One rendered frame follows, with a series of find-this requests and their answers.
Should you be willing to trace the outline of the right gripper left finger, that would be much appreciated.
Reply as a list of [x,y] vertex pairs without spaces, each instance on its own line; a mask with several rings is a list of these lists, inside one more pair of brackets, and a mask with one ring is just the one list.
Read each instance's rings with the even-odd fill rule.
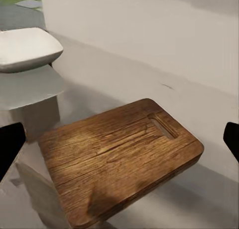
[[0,183],[26,141],[21,122],[0,128]]

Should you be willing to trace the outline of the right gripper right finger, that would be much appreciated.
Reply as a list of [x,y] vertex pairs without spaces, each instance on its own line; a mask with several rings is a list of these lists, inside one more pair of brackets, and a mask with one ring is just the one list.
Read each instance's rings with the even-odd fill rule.
[[239,124],[228,122],[223,139],[239,162]]

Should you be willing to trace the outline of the cutting board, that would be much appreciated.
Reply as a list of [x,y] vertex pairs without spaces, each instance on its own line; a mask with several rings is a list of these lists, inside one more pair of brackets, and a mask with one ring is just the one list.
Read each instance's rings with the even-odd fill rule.
[[[175,139],[167,138],[150,118]],[[73,229],[86,229],[205,150],[150,98],[45,132],[38,145]]]

